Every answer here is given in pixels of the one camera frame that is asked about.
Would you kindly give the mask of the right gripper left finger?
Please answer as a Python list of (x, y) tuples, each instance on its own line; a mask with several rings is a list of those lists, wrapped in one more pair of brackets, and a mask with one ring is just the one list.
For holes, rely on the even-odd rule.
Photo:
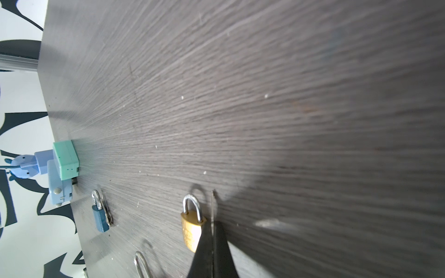
[(213, 277), (213, 234), (211, 223), (202, 227), (202, 234), (187, 278)]

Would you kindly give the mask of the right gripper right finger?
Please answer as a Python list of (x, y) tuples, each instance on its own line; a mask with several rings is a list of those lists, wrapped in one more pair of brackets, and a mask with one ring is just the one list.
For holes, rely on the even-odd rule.
[(213, 228), (213, 277), (239, 278), (226, 233), (219, 221), (214, 222)]

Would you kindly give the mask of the brass padlock with key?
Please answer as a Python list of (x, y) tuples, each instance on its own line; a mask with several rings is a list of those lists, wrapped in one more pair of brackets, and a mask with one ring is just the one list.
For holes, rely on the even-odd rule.
[(181, 213), (181, 226), (184, 243), (193, 253), (197, 250), (202, 227), (206, 221), (207, 219), (203, 216), (198, 199), (192, 194), (185, 195)]

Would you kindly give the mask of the red padlock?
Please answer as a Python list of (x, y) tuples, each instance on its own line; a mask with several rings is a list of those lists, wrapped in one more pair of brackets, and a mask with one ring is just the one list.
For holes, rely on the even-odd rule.
[(139, 278), (152, 278), (145, 256), (140, 251), (134, 255), (134, 265)]

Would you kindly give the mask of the blue padlock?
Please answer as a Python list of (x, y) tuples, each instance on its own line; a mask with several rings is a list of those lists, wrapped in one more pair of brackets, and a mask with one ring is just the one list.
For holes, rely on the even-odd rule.
[(96, 228), (99, 232), (104, 233), (112, 226), (112, 215), (105, 205), (103, 198), (98, 190), (92, 191), (92, 210), (95, 218)]

